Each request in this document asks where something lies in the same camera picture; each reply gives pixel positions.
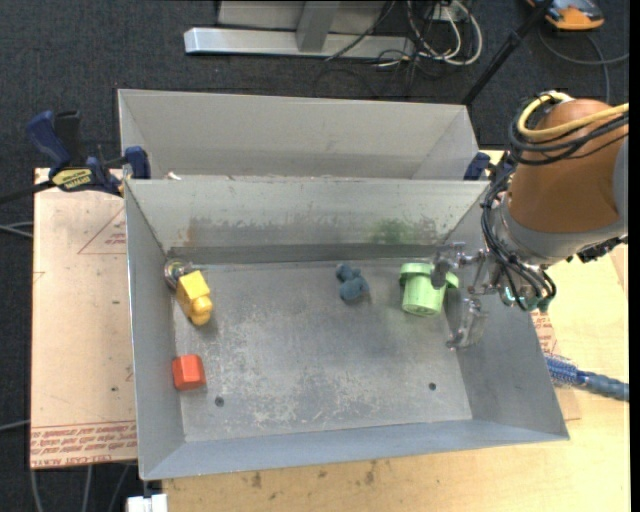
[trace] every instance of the yellow block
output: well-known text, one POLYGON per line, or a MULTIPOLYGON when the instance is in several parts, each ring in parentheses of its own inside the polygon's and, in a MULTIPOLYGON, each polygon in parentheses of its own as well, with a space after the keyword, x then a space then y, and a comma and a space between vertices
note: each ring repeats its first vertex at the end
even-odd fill
POLYGON ((204 325, 211 318, 213 303, 210 295, 211 290, 199 270, 178 279, 176 300, 195 325, 204 325))

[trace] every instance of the small blue toy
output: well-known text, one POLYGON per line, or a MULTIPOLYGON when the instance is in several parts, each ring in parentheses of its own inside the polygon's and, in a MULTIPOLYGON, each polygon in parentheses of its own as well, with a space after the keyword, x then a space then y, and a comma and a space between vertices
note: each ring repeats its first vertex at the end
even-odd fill
POLYGON ((352 269, 346 263, 341 263, 336 267, 336 276, 342 284, 340 285, 340 298, 344 301, 353 301, 363 293, 369 291, 369 284, 360 275, 360 269, 352 269))

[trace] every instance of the blue object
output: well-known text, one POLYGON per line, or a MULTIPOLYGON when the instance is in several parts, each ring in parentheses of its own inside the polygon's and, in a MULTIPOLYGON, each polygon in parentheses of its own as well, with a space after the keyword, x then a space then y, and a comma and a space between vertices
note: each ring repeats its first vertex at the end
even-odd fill
POLYGON ((66 150, 53 128, 53 112, 46 110, 27 123, 27 135, 33 145, 55 163, 56 168, 63 167, 71 161, 66 150))
POLYGON ((559 384, 581 387, 598 395, 629 401, 629 384, 605 375, 585 372, 569 359, 557 355, 545 354, 551 379, 559 384))
POLYGON ((478 181, 480 176, 487 170, 487 166, 489 165, 490 157, 486 153, 478 152, 476 156, 473 157, 471 163, 467 167, 466 172, 464 173, 463 180, 465 181, 478 181))
POLYGON ((133 178, 143 180, 151 178, 151 166, 147 153, 140 146, 131 146, 125 149, 124 158, 131 166, 133 178))
POLYGON ((336 277, 342 281, 340 298, 344 301, 356 300, 369 291, 369 284, 360 275, 359 268, 352 269, 349 265, 341 263, 336 268, 336 277))
MULTIPOLYGON (((77 137, 77 125, 71 138, 77 137)), ((49 169, 49 180, 60 190, 76 192, 95 190, 116 196, 121 195, 122 181, 109 172, 96 157, 90 156, 81 167, 69 166, 71 154, 64 146, 54 126, 54 116, 50 110, 41 112, 27 123, 27 135, 36 148, 53 159, 54 165, 49 169)), ((118 163, 128 163, 132 169, 132 177, 148 179, 151 169, 147 154, 140 146, 132 146, 125 150, 124 157, 118 163)))

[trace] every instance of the cable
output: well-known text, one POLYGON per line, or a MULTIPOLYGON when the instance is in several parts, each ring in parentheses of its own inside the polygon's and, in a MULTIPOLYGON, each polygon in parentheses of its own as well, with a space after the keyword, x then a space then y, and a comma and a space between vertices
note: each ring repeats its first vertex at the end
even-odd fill
MULTIPOLYGON (((440 16, 441 16, 442 15, 442 6, 440 4, 438 4, 438 7, 440 9, 440 16)), ((429 45, 424 40, 424 38, 421 37, 421 33, 420 33, 420 31, 418 30, 418 27, 415 24, 415 19, 414 19, 414 15, 413 15, 413 2, 411 0, 406 0, 406 11, 407 11, 407 19, 409 21, 409 25, 411 26, 411 29, 413 30, 413 33, 418 38, 418 41, 416 42, 416 46, 421 48, 418 51, 418 54, 420 55, 420 57, 424 57, 426 59, 432 59, 432 60, 436 60, 436 61, 441 61, 441 62, 444 62, 446 64, 450 64, 450 65, 453 65, 453 66, 468 66, 468 65, 473 64, 474 62, 476 62, 478 60, 478 58, 480 57, 480 55, 482 54, 482 47, 483 47, 484 42, 483 42, 483 38, 482 38, 482 30, 480 29, 480 25, 478 24, 476 18, 471 14, 469 9, 467 9, 460 1, 453 0, 451 2, 451 5, 445 11, 447 17, 449 18, 447 23, 451 27, 451 31, 454 33, 454 35, 456 37, 456 47, 455 47, 454 50, 447 50, 447 51, 441 52, 441 53, 435 52, 435 50, 431 47, 431 45, 429 45), (467 58, 462 59, 462 60, 456 59, 456 57, 458 56, 458 54, 460 53, 460 50, 462 48, 462 36, 460 34, 460 31, 459 31, 455 21, 453 21, 453 19, 451 18, 451 13, 449 11, 449 8, 451 6, 455 6, 457 9, 460 9, 461 11, 464 12, 465 20, 468 21, 471 24, 471 27, 473 29, 473 33, 475 33, 475 35, 477 37, 476 52, 471 57, 467 57, 467 58)), ((433 18, 433 8, 432 8, 431 12, 429 13, 429 17, 433 18)))
POLYGON ((36 510, 38 512, 44 512, 44 508, 42 507, 42 501, 40 500, 40 493, 38 492, 38 481, 36 480, 36 472, 31 470, 29 471, 31 476, 31 493, 33 494, 33 501, 36 505, 36 510))
POLYGON ((0 224, 0 231, 4 231, 5 233, 11 233, 13 235, 23 236, 25 238, 33 238, 33 234, 28 233, 27 231, 22 231, 21 229, 16 229, 16 227, 20 227, 22 225, 26 226, 29 224, 33 225, 33 223, 23 223, 23 222, 17 222, 15 224, 5 224, 5 225, 0 224))
POLYGON ((530 139, 531 141, 539 141, 549 137, 555 137, 559 135, 566 134, 571 130, 575 130, 578 128, 582 128, 588 124, 594 123, 596 121, 600 121, 607 117, 614 116, 616 114, 623 114, 629 111, 629 103, 623 103, 621 105, 617 105, 615 107, 611 107, 605 110, 601 110, 600 112, 595 112, 594 114, 590 114, 580 119, 575 119, 573 121, 568 121, 564 124, 553 126, 551 128, 544 129, 529 129, 526 126, 526 122, 531 116, 531 114, 537 110, 540 106, 544 105, 549 101, 569 101, 573 98, 568 94, 559 93, 556 91, 546 92, 543 96, 535 98, 529 105, 527 105, 518 121, 516 123, 517 130, 523 137, 530 139))
POLYGON ((570 359, 557 354, 545 354, 544 357, 551 380, 555 384, 569 384, 598 395, 629 401, 628 383, 580 370, 570 359))
POLYGON ((0 204, 5 204, 10 201, 14 201, 16 199, 20 199, 21 197, 33 195, 37 192, 41 192, 43 190, 47 190, 55 187, 56 184, 52 181, 43 181, 42 183, 38 183, 37 185, 32 185, 29 188, 25 188, 22 190, 18 190, 16 192, 11 192, 5 196, 0 196, 0 204))
POLYGON ((7 423, 6 425, 0 425, 0 432, 5 430, 12 430, 14 428, 22 427, 31 423, 31 420, 14 421, 13 423, 7 423))
POLYGON ((574 59, 572 57, 569 57, 568 55, 564 55, 560 52, 558 52, 557 50, 555 50, 554 48, 552 48, 549 45, 549 42, 545 40, 544 37, 542 37, 542 28, 538 27, 538 37, 540 38, 540 41, 542 42, 542 44, 547 48, 547 50, 549 50, 551 53, 553 53, 556 57, 559 57, 563 60, 566 60, 568 62, 572 62, 573 64, 580 64, 583 66, 599 66, 601 64, 607 65, 607 64, 616 64, 617 62, 622 62, 624 60, 627 60, 629 58, 629 53, 625 53, 624 55, 620 55, 619 57, 614 57, 613 59, 604 59, 602 57, 602 55, 600 56, 600 60, 578 60, 578 59, 574 59))
POLYGON ((124 480, 127 477, 127 473, 129 472, 130 468, 131 468, 130 464, 125 464, 124 471, 122 471, 122 474, 120 475, 120 478, 118 480, 118 484, 116 485, 116 489, 115 491, 113 491, 113 496, 111 497, 111 502, 109 503, 109 508, 107 509, 107 512, 112 512, 113 507, 116 506, 116 502, 118 501, 118 497, 120 495, 120 488, 122 487, 122 484, 124 483, 124 480))
POLYGON ((388 3, 388 6, 386 8, 386 10, 381 11, 380 16, 378 17, 378 19, 375 21, 375 23, 373 25, 371 25, 367 30, 365 30, 362 34, 360 34, 358 37, 356 37, 351 43, 349 43, 347 46, 345 46, 344 48, 342 48, 342 50, 337 51, 336 53, 334 53, 333 55, 331 55, 330 57, 327 57, 325 59, 325 62, 328 62, 330 60, 334 60, 337 59, 338 57, 342 57, 345 53, 347 53, 349 50, 355 48, 356 45, 358 45, 360 43, 360 41, 362 41, 365 37, 367 37, 369 34, 371 34, 371 32, 373 32, 376 27, 378 25, 380 25, 380 23, 382 23, 382 21, 389 15, 389 13, 391 12, 391 9, 393 8, 393 6, 395 5, 395 0, 392 0, 391 2, 388 3))
POLYGON ((485 243, 489 251, 494 255, 496 262, 500 265, 503 275, 506 277, 509 286, 514 294, 515 303, 523 311, 530 311, 535 307, 542 307, 541 304, 547 304, 555 297, 557 288, 551 278, 542 272, 539 275, 534 269, 531 269, 518 261, 515 254, 510 254, 493 234, 490 223, 490 214, 494 201, 498 195, 507 190, 508 180, 515 172, 515 166, 505 173, 498 181, 496 181, 485 196, 482 204, 483 211, 481 216, 481 228, 485 239, 485 243), (515 281, 512 273, 517 274, 526 281, 535 292, 536 300, 527 303, 524 297, 521 297, 516 290, 515 281))
POLYGON ((584 158, 585 156, 588 156, 597 151, 600 151, 601 149, 620 140, 621 138, 626 137, 627 135, 624 134, 619 137, 616 137, 610 140, 609 142, 602 144, 601 146, 598 146, 595 149, 590 150, 586 154, 571 156, 574 153, 576 153, 580 148, 582 148, 585 144, 587 144, 589 141, 596 139, 598 137, 601 137, 602 135, 612 132, 627 124, 629 124, 629 116, 628 114, 625 114, 600 125, 599 127, 595 128, 594 130, 590 131, 589 133, 581 137, 576 137, 575 139, 572 139, 567 142, 549 145, 548 144, 549 142, 553 142, 554 140, 557 140, 557 139, 553 139, 553 140, 547 141, 547 145, 544 145, 544 146, 541 144, 530 144, 526 141, 523 141, 519 137, 519 134, 517 133, 517 129, 515 128, 515 123, 512 123, 509 126, 508 136, 509 136, 509 141, 511 143, 511 146, 514 150, 512 152, 512 156, 514 160, 527 165, 541 166, 541 165, 547 165, 550 163, 558 162, 559 160, 563 160, 563 159, 584 158), (562 151, 561 153, 556 153, 553 156, 550 156, 547 154, 551 151, 560 151, 560 150, 564 150, 564 151, 562 151), (522 153, 524 151, 539 153, 539 154, 542 154, 545 158, 536 159, 536 160, 527 159, 522 156, 522 153))
POLYGON ((82 496, 82 509, 81 512, 87 512, 89 508, 89 492, 91 491, 91 478, 93 475, 93 466, 87 467, 87 479, 84 484, 84 494, 82 496))

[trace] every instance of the wooden table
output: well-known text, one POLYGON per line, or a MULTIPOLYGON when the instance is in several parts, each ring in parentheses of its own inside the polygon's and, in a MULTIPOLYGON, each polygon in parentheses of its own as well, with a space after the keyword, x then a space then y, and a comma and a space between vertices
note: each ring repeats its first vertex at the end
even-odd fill
MULTIPOLYGON (((624 264, 624 253, 615 261, 624 264)), ((609 256, 559 263, 549 311, 561 353, 628 382, 628 302, 609 256)), ((574 391, 571 439, 163 482, 183 511, 580 511, 631 509, 629 404, 574 391)))

